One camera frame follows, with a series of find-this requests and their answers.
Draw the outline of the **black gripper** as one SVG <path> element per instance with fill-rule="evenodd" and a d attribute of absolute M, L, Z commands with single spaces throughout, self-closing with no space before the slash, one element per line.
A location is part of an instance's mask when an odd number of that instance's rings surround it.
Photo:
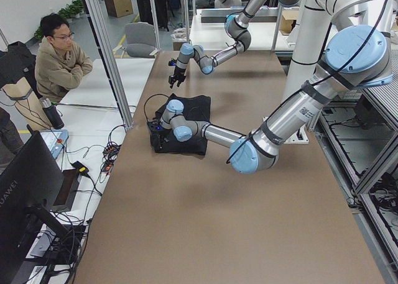
<path fill-rule="evenodd" d="M 170 89 L 174 87 L 174 84 L 177 83 L 177 87 L 180 87 L 181 84 L 185 81 L 186 75 L 185 72 L 187 70 L 187 66 L 174 66 L 174 73 L 173 75 L 169 76 L 169 84 Z"/>
<path fill-rule="evenodd" d="M 163 150 L 164 145 L 169 141 L 168 130 L 160 125 L 159 120 L 147 121 L 147 128 L 150 134 L 150 144 L 154 150 Z"/>

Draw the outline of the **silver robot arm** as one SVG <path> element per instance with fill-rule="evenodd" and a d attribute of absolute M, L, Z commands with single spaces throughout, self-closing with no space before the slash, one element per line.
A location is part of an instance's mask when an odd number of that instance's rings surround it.
<path fill-rule="evenodd" d="M 245 52 L 251 43 L 248 25 L 267 0 L 249 0 L 244 9 L 230 15 L 226 33 L 234 44 L 213 56 L 199 45 L 184 44 L 170 61 L 174 73 L 170 86 L 185 80 L 190 60 L 208 75 L 223 62 Z M 279 0 L 293 6 L 299 0 Z M 340 93 L 392 82 L 390 31 L 397 0 L 306 0 L 294 56 L 313 75 L 255 130 L 248 134 L 186 118 L 187 107 L 170 98 L 160 117 L 147 122 L 152 145 L 172 135 L 179 142 L 206 139 L 229 149 L 227 162 L 240 173 L 254 173 L 275 165 L 279 147 L 311 121 Z"/>
<path fill-rule="evenodd" d="M 186 78 L 190 59 L 206 75 L 230 58 L 251 50 L 269 50 L 273 44 L 288 48 L 277 25 L 279 8 L 269 8 L 268 0 L 249 0 L 244 6 L 234 6 L 233 0 L 216 0 L 221 7 L 214 9 L 223 15 L 222 22 L 203 21 L 201 10 L 193 16 L 190 39 L 182 44 L 177 57 L 169 61 L 174 72 L 169 76 L 171 87 L 180 86 Z M 282 7 L 294 7 L 300 0 L 277 0 Z"/>

